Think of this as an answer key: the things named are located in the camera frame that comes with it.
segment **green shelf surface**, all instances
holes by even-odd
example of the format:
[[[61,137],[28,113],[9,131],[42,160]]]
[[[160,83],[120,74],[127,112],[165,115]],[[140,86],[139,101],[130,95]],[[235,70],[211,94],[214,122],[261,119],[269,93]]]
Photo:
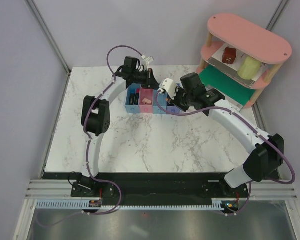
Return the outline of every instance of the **green shelf surface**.
[[[241,105],[246,105],[256,90],[246,88],[213,66],[207,66],[200,74],[201,82],[219,90]]]

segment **gray floor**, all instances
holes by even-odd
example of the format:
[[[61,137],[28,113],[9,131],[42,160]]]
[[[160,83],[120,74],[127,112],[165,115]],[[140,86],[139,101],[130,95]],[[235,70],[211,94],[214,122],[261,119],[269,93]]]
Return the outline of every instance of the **gray floor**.
[[[72,210],[40,210],[52,224]],[[250,202],[238,216],[208,211],[121,210],[79,215],[47,229],[34,224],[35,240],[295,240],[284,202]]]

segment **wall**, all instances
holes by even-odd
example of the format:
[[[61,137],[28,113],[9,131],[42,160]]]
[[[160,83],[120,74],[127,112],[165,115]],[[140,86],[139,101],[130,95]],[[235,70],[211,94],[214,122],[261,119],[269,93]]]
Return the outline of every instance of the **wall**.
[[[300,0],[291,1],[274,32],[290,42],[293,53],[261,95],[260,107],[269,131],[285,140],[285,154],[296,172],[294,186],[300,199]]]
[[[67,80],[23,0],[0,0],[0,240],[12,239]]]
[[[129,45],[154,65],[197,65],[208,19],[238,14],[266,27],[280,0],[34,0],[72,67],[106,66],[107,52]],[[130,50],[110,58],[121,66]]]

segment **marble table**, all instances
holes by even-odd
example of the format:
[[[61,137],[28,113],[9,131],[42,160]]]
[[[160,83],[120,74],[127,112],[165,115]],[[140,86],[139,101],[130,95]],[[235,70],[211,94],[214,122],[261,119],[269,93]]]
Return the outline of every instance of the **marble table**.
[[[180,77],[197,66],[153,66],[156,79]],[[80,172],[87,137],[81,126],[83,99],[110,82],[107,67],[73,68],[49,151],[45,172]],[[227,172],[248,157],[219,123],[202,113],[192,116],[128,114],[126,92],[110,106],[111,124],[99,158],[101,172]],[[251,108],[241,113],[256,124]]]

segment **pink shelf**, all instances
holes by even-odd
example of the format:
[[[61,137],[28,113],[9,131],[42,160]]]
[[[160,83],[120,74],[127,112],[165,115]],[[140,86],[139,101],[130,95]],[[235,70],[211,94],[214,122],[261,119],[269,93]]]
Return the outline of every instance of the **pink shelf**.
[[[291,54],[282,37],[232,13],[213,15],[208,30],[215,37],[265,64],[281,64]]]
[[[213,41],[210,47],[206,47],[206,45],[204,45],[201,49],[202,59],[207,62],[212,57],[212,55],[215,54],[216,51],[218,51],[223,45],[224,45],[224,42],[222,42],[222,41]],[[201,69],[200,67],[198,67],[196,69],[196,72],[198,74],[201,73],[202,71],[203,71],[203,69]],[[264,79],[265,79],[266,75],[268,74],[268,72],[269,72],[269,70],[265,71],[264,74],[255,82],[255,84],[252,87],[247,87],[246,85],[242,84],[241,82],[236,81],[235,79],[233,79],[233,80],[248,89],[254,89],[254,90],[264,89],[269,85],[269,83],[264,82]]]

